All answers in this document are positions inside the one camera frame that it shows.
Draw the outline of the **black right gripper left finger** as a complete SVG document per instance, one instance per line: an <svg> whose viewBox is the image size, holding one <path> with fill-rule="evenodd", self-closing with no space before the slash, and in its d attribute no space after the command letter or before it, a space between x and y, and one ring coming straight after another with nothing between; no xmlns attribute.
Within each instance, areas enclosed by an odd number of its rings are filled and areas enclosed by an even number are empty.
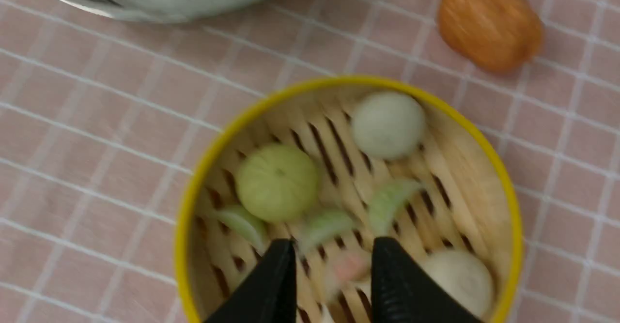
<svg viewBox="0 0 620 323"><path fill-rule="evenodd" d="M248 276L207 323L294 323L296 252L291 239L275 239Z"/></svg>

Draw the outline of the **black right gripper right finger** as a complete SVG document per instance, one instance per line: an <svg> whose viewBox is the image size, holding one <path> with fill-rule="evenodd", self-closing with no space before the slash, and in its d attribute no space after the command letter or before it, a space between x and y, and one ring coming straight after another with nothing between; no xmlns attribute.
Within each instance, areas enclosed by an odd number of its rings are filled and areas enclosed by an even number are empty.
<svg viewBox="0 0 620 323"><path fill-rule="evenodd" d="M480 323L428 276L392 237L372 248L373 323Z"/></svg>

